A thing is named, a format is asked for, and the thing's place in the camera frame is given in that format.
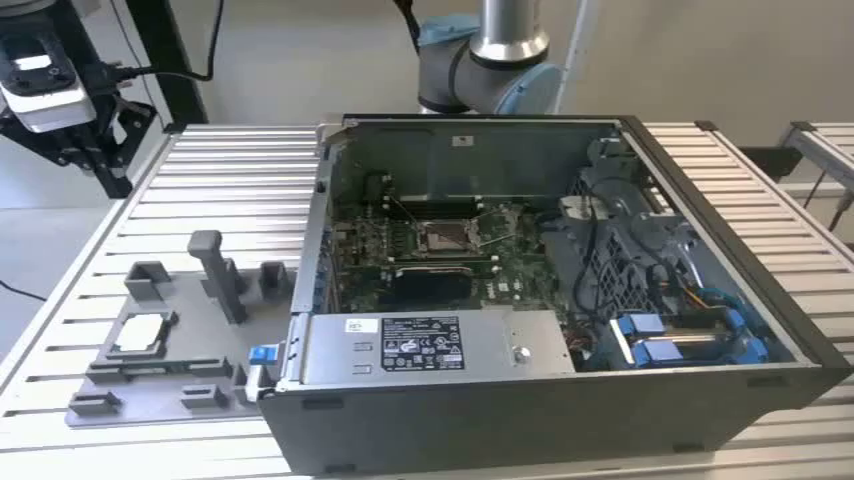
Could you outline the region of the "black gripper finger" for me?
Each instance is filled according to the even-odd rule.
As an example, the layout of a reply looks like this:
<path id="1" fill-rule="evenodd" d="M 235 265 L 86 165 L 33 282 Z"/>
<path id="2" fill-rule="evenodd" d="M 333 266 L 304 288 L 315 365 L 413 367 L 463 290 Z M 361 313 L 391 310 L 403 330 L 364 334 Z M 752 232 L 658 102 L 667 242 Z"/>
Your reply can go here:
<path id="1" fill-rule="evenodd" d="M 84 171 L 94 171 L 97 168 L 100 148 L 93 141 L 88 124 L 34 133 L 12 112 L 2 112 L 1 136 L 61 167 L 74 165 Z"/>
<path id="2" fill-rule="evenodd" d="M 126 198 L 133 184 L 128 178 L 128 168 L 142 139 L 157 120 L 152 105 L 112 98 L 112 110 L 104 120 L 104 129 L 98 134 L 102 160 L 98 162 L 98 183 L 110 199 Z"/>

